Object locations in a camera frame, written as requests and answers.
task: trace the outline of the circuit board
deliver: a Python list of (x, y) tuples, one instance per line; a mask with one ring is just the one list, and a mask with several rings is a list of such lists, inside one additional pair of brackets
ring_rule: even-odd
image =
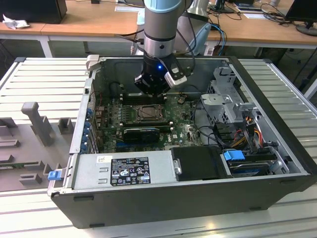
[[(194, 107), (179, 96), (168, 96), (163, 105), (123, 105), (112, 99), (105, 105), (105, 123), (99, 129), (103, 135), (103, 153), (169, 150), (175, 146), (202, 145), (200, 134), (193, 126)], [(156, 143), (127, 144), (123, 140), (127, 128), (158, 128)]]

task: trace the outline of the warning label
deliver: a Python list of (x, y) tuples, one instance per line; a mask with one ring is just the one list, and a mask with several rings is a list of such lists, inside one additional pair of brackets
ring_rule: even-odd
[(149, 158), (127, 158), (111, 160), (112, 186), (151, 183)]

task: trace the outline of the motherboard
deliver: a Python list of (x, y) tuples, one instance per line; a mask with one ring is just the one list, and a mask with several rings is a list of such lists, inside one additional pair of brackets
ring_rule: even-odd
[(109, 100), (98, 109), (97, 128), (102, 153), (169, 150), (200, 146), (200, 133), (193, 125), (192, 101), (167, 96), (163, 104), (127, 105)]

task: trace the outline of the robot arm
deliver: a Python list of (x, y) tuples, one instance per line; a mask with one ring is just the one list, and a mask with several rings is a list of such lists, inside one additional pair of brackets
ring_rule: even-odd
[(182, 69), (173, 55), (177, 21), (192, 0), (144, 0), (145, 46), (143, 70), (135, 85), (157, 96), (187, 81), (189, 69)]

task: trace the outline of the floor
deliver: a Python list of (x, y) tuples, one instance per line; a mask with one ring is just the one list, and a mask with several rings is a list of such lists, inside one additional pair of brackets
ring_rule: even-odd
[[(5, 48), (0, 47), (0, 78), (10, 67), (16, 57), (44, 57), (41, 45), (37, 41), (22, 40), (2, 40)], [(130, 43), (102, 43), (89, 42), (90, 54), (98, 54), (101, 56), (128, 56), (130, 55)], [(51, 42), (51, 49), (56, 57), (87, 57), (82, 42)], [(238, 58), (252, 59), (254, 58), (255, 48), (252, 47), (228, 47), (226, 55), (233, 55)], [(284, 54), (277, 67), (291, 81), (305, 64), (312, 54), (313, 50), (294, 50), (290, 49)], [(305, 69), (299, 75), (295, 82), (298, 87), (301, 80), (305, 78), (315, 67), (317, 62), (317, 53), (307, 64)], [(313, 97), (313, 103), (317, 103), (317, 97)]]

